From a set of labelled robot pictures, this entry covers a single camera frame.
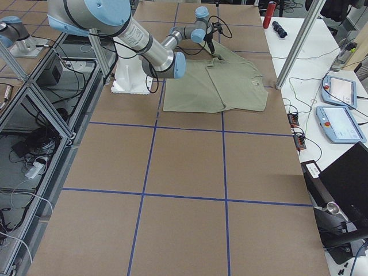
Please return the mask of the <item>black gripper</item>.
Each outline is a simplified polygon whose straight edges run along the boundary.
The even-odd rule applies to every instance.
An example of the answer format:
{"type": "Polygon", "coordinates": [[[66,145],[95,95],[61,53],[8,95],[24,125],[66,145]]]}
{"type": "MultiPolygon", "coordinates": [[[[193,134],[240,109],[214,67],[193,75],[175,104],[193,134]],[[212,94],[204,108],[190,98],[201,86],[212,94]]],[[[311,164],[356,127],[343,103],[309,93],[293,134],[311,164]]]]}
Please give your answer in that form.
{"type": "Polygon", "coordinates": [[[213,46],[213,33],[210,32],[208,34],[205,35],[204,37],[204,40],[206,41],[207,45],[209,46],[209,50],[210,50],[210,53],[211,54],[214,54],[215,53],[215,49],[214,49],[214,46],[213,46]]]}

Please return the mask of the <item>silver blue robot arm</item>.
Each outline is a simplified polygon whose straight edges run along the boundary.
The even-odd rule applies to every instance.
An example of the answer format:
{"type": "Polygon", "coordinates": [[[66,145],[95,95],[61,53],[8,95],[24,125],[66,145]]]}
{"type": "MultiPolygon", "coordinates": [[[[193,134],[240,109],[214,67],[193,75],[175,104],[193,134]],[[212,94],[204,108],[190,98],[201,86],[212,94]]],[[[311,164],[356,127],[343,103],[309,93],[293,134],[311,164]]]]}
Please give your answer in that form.
{"type": "Polygon", "coordinates": [[[210,35],[209,11],[195,10],[195,22],[174,27],[159,43],[131,15],[129,1],[48,1],[49,25],[69,35],[87,37],[91,29],[103,36],[118,37],[137,55],[143,57],[143,71],[153,78],[179,79],[186,71],[186,58],[174,49],[182,40],[200,44],[210,35]]]}
{"type": "Polygon", "coordinates": [[[1,18],[1,43],[9,48],[16,41],[26,40],[30,36],[22,20],[17,16],[1,18]]]}

